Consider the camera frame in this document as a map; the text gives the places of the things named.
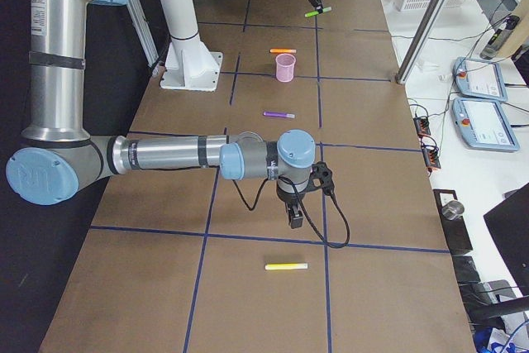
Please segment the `green highlighter pen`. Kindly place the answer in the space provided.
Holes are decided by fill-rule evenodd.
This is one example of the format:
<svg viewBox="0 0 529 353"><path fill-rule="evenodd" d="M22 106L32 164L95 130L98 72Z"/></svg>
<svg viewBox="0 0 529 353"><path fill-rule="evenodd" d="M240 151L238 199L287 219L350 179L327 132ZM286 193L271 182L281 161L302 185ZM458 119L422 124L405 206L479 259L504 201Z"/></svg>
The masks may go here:
<svg viewBox="0 0 529 353"><path fill-rule="evenodd" d="M314 11L305 13L304 16L306 18L315 17L315 16L318 16L320 14L324 14L324 13L330 12L331 10L332 10L332 7L319 8L319 9L316 9Z"/></svg>

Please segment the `yellow highlighter pen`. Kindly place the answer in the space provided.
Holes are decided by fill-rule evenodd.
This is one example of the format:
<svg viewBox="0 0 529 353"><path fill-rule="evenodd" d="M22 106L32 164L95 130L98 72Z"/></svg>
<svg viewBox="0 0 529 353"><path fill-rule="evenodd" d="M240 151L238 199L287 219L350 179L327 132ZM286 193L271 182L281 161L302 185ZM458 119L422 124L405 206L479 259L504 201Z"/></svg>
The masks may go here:
<svg viewBox="0 0 529 353"><path fill-rule="evenodd" d="M266 264L264 269L267 271L307 270L308 263L272 263Z"/></svg>

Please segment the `orange highlighter pen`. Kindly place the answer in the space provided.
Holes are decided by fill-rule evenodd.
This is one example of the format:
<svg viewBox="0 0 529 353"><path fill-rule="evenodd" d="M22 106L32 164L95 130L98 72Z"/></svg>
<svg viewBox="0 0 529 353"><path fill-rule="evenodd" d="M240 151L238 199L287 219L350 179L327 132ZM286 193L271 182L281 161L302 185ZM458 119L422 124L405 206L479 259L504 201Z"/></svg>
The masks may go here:
<svg viewBox="0 0 529 353"><path fill-rule="evenodd" d="M280 48L271 48L269 49L270 54L296 54L296 49L280 49Z"/></svg>

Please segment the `purple highlighter pen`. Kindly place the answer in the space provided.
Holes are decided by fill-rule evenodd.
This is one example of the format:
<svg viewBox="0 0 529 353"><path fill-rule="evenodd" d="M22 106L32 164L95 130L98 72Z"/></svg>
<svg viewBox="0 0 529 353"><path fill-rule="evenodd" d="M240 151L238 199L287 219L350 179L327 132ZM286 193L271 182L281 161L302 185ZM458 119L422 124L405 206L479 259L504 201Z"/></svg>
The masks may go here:
<svg viewBox="0 0 529 353"><path fill-rule="evenodd" d="M276 117L276 118L289 118L294 119L296 116L292 113L286 113L286 112L263 112L263 116L265 117Z"/></svg>

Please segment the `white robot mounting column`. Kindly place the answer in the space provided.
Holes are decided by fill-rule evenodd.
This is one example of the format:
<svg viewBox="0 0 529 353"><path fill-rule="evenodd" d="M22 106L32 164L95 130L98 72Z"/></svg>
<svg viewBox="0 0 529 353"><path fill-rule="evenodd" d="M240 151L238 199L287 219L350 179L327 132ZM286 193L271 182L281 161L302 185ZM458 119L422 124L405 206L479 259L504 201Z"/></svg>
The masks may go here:
<svg viewBox="0 0 529 353"><path fill-rule="evenodd" d="M211 92L217 88L223 54L202 42L193 0L160 0L170 45L160 86L172 90Z"/></svg>

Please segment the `near orange black connector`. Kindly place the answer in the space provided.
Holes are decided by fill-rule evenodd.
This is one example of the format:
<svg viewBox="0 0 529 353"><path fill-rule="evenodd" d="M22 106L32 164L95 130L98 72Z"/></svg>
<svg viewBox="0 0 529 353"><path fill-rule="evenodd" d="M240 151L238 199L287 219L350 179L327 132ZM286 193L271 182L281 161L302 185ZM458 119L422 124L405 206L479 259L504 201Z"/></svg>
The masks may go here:
<svg viewBox="0 0 529 353"><path fill-rule="evenodd" d="M439 159L439 148L437 145L421 144L422 156L425 161L425 166L428 171L435 171L441 169Z"/></svg>

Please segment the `orange black connector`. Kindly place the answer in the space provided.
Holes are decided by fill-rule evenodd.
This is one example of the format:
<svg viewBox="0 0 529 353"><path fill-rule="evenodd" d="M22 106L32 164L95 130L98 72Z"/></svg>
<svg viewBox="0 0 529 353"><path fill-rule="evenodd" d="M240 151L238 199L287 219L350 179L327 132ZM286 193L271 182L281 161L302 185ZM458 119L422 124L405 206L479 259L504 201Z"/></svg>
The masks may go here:
<svg viewBox="0 0 529 353"><path fill-rule="evenodd" d="M428 117L414 117L413 122L416 128L417 135L419 137L431 135L430 122Z"/></svg>
<svg viewBox="0 0 529 353"><path fill-rule="evenodd" d="M425 161L425 166L428 171L435 171L441 169L439 159L439 148L437 145L421 144L422 156Z"/></svg>

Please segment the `steel cup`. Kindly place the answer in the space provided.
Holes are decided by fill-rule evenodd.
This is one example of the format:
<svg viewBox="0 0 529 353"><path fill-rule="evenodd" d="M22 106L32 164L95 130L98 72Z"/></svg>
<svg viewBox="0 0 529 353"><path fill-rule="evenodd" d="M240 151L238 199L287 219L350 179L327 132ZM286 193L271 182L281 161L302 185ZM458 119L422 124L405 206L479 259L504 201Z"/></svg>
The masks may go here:
<svg viewBox="0 0 529 353"><path fill-rule="evenodd" d="M460 218L465 212L464 205L458 200L450 200L441 207L441 215L449 221Z"/></svg>

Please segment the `far orange black connector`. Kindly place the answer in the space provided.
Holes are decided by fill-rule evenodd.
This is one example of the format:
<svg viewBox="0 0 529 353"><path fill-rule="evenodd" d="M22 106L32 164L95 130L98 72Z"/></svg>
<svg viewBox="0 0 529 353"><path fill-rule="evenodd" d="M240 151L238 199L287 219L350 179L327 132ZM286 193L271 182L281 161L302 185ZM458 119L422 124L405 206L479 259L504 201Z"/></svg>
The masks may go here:
<svg viewBox="0 0 529 353"><path fill-rule="evenodd" d="M430 122L428 117L414 117L413 122L416 128L417 135L419 137L431 135Z"/></svg>

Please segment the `black box under cup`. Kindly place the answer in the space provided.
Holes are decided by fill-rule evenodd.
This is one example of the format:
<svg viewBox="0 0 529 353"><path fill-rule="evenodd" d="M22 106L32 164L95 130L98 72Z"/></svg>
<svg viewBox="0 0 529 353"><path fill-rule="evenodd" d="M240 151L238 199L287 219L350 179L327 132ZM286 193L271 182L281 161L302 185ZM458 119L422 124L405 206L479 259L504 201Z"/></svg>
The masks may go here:
<svg viewBox="0 0 529 353"><path fill-rule="evenodd" d="M436 201L436 208L441 219L441 226L445 234L448 249L453 256L467 255L472 250L472 244L466 229L465 220L460 216L454 220L446 219L441 209L451 200L457 200L455 190L451 189L433 189L433 195Z"/></svg>

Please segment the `far teach pendant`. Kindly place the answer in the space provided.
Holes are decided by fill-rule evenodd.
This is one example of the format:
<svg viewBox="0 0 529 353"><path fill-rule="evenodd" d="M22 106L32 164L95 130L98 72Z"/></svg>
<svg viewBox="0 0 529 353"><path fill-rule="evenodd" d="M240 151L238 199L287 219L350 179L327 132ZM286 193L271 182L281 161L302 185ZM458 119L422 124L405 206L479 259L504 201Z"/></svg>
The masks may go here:
<svg viewBox="0 0 529 353"><path fill-rule="evenodd" d="M508 100L500 66L491 61L458 57L453 65L455 85L463 96Z"/></svg>

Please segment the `teach pendant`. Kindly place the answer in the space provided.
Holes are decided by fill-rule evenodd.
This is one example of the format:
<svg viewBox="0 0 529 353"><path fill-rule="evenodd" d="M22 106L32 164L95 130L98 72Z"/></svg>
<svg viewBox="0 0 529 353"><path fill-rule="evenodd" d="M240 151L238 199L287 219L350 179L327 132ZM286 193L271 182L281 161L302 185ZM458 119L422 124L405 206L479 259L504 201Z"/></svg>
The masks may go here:
<svg viewBox="0 0 529 353"><path fill-rule="evenodd" d="M457 129L470 148L498 152L520 150L499 101L456 98L452 103L452 112Z"/></svg>
<svg viewBox="0 0 529 353"><path fill-rule="evenodd" d="M463 96L508 100L500 66L491 61L458 57L453 65L455 85Z"/></svg>

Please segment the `near teach pendant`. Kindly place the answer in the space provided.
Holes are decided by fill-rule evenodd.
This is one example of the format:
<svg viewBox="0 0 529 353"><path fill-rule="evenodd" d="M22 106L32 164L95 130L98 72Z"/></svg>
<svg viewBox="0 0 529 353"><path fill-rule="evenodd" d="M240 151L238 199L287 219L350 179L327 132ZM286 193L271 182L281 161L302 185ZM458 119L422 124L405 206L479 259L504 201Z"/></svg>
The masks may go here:
<svg viewBox="0 0 529 353"><path fill-rule="evenodd" d="M499 101L456 98L452 103L452 112L457 129L470 148L498 152L520 150Z"/></svg>

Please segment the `black monitor corner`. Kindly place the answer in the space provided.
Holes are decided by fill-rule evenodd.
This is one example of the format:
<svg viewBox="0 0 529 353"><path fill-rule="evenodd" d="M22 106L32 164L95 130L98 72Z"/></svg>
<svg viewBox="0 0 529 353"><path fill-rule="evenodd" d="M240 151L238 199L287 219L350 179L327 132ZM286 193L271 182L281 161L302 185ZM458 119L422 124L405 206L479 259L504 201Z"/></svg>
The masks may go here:
<svg viewBox="0 0 529 353"><path fill-rule="evenodd" d="M484 215L503 262L523 295L528 295L528 191L517 190Z"/></svg>

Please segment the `aluminium frame post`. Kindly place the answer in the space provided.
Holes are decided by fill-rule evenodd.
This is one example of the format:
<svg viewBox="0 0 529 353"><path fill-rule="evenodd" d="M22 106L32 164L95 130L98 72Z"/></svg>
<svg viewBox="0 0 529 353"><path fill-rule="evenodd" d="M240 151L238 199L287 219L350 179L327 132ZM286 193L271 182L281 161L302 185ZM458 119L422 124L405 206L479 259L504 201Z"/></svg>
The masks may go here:
<svg viewBox="0 0 529 353"><path fill-rule="evenodd" d="M441 9L444 7L446 0L431 0L417 28L412 42L405 54L402 64L396 74L395 80L399 84L405 84L412 72L413 67L421 55L431 29L435 25Z"/></svg>

